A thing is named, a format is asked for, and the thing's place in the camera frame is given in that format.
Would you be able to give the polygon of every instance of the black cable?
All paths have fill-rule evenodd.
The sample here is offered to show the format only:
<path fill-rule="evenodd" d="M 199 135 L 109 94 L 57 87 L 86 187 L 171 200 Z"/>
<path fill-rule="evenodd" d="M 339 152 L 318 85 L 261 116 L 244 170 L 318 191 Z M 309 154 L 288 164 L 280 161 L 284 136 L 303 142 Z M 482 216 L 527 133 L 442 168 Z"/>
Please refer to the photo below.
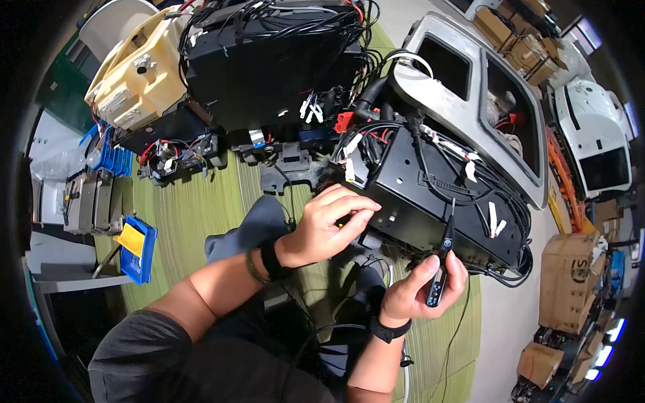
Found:
<path fill-rule="evenodd" d="M 466 303 L 464 304 L 464 310 L 461 312 L 459 323 L 457 323 L 457 329 L 455 329 L 455 333 L 453 333 L 452 337 L 450 338 L 450 341 L 448 342 L 448 347 L 446 348 L 446 354 L 444 355 L 444 359 L 441 362 L 441 372 L 439 372 L 439 382 L 441 382 L 441 374 L 444 373 L 444 368 L 446 372 L 446 381 L 444 383 L 444 393 L 443 393 L 443 397 L 441 398 L 442 403 L 446 398 L 446 389 L 448 389 L 448 357 L 450 356 L 450 347 L 452 347 L 452 342 L 455 340 L 455 337 L 457 336 L 457 332 L 459 332 L 459 328 L 461 327 L 461 322 L 463 322 L 464 317 L 466 316 L 466 310 L 468 309 L 468 302 L 470 301 L 470 288 L 471 288 L 470 277 L 468 277 L 468 293 L 466 294 Z M 432 401 L 432 398 L 434 397 L 435 392 L 437 391 L 438 388 L 439 388 L 439 383 L 437 383 L 437 385 L 435 386 L 435 389 L 432 391 L 432 394 L 430 395 L 430 399 L 428 399 L 428 403 Z"/>
<path fill-rule="evenodd" d="M 289 227 L 289 230 L 293 232 L 295 229 L 295 204 L 293 203 L 293 183 L 291 182 L 291 179 L 280 169 L 278 165 L 273 166 L 279 173 L 282 175 L 286 181 L 289 183 L 289 191 L 291 193 L 291 216 L 289 217 L 289 220 L 287 222 L 287 226 Z"/>

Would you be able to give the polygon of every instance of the yellow cloth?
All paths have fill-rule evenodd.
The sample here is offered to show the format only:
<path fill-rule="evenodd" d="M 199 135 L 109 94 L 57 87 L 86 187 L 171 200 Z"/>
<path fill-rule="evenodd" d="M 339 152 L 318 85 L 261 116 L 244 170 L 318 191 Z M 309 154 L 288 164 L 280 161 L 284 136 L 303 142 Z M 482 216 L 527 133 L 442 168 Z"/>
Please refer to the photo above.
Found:
<path fill-rule="evenodd" d="M 145 236 L 141 232 L 137 231 L 133 226 L 125 224 L 121 234 L 115 236 L 114 240 L 132 252 L 133 255 L 141 258 L 141 255 L 143 254 L 144 238 Z"/>

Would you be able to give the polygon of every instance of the wristband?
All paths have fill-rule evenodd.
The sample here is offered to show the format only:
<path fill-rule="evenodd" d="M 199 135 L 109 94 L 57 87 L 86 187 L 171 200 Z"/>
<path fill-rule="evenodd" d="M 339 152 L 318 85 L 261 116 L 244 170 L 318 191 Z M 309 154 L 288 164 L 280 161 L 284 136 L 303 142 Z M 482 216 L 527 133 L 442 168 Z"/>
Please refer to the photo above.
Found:
<path fill-rule="evenodd" d="M 406 334 L 411 327 L 412 327 L 412 319 L 410 319 L 408 323 L 401 326 L 400 328 L 395 328 L 395 329 L 388 328 L 387 326 L 383 326 L 379 322 L 379 319 L 376 316 L 372 317 L 372 322 L 370 323 L 370 331 L 376 337 L 383 340 L 387 344 L 391 343 L 392 340 L 398 339 L 399 337 Z"/>
<path fill-rule="evenodd" d="M 286 280 L 293 274 L 293 270 L 283 268 L 275 255 L 275 241 L 268 241 L 260 245 L 262 263 L 269 273 L 271 282 Z"/>

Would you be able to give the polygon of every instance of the black bracket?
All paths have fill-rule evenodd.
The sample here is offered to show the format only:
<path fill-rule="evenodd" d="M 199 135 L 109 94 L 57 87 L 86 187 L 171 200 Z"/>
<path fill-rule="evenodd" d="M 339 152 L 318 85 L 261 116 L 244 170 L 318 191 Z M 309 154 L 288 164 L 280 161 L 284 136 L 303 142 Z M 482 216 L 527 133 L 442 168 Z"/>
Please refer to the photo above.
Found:
<path fill-rule="evenodd" d="M 312 161 L 307 150 L 301 150 L 299 143 L 284 143 L 274 164 L 260 164 L 260 189 L 267 193 L 284 193 L 287 179 L 275 169 L 280 168 L 292 183 L 309 183 L 312 191 L 320 186 L 326 174 L 332 169 L 328 161 Z"/>

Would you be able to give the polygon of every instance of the plastic bag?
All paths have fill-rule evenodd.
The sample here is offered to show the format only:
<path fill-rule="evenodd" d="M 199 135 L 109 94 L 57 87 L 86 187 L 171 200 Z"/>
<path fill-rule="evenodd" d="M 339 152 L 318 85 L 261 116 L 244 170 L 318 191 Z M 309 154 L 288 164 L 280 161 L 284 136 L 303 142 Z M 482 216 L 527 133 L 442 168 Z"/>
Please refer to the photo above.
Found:
<path fill-rule="evenodd" d="M 85 150 L 91 138 L 92 136 L 85 137 L 80 144 L 78 138 L 58 142 L 37 160 L 32 161 L 32 176 L 41 181 L 67 181 L 67 178 L 85 167 Z"/>

